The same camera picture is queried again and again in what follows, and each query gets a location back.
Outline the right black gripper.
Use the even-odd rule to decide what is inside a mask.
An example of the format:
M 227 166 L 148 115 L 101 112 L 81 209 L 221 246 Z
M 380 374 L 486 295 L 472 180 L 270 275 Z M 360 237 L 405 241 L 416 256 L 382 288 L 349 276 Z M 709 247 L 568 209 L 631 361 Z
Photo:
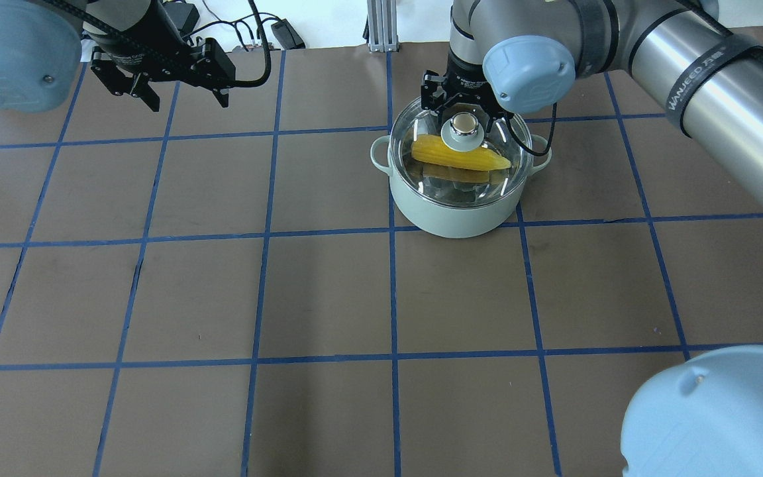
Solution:
M 487 113 L 488 122 L 509 120 L 513 114 L 497 102 L 481 64 L 466 62 L 457 56 L 447 57 L 447 70 L 425 70 L 420 87 L 420 105 L 424 111 L 441 115 L 459 103 L 476 105 Z

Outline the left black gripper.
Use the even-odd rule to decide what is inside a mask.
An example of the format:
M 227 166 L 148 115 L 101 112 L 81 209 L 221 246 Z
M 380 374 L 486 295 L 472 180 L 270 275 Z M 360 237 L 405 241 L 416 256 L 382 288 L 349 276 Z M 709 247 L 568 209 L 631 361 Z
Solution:
M 205 87 L 221 108 L 229 107 L 227 82 L 235 79 L 236 67 L 215 39 L 208 37 L 190 45 L 167 13 L 136 13 L 102 21 L 130 39 L 121 40 L 89 25 L 90 37 L 122 70 L 146 74 L 155 81 L 179 80 Z M 160 96 L 148 78 L 131 78 L 129 94 L 152 112 L 160 112 Z

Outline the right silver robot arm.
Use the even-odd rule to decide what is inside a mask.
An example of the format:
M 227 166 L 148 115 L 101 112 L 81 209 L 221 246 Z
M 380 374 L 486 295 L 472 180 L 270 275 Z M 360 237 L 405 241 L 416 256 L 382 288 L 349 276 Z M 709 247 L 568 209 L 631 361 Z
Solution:
M 421 106 L 477 105 L 493 124 L 624 70 L 763 206 L 763 45 L 697 1 L 455 1 L 448 67 Z

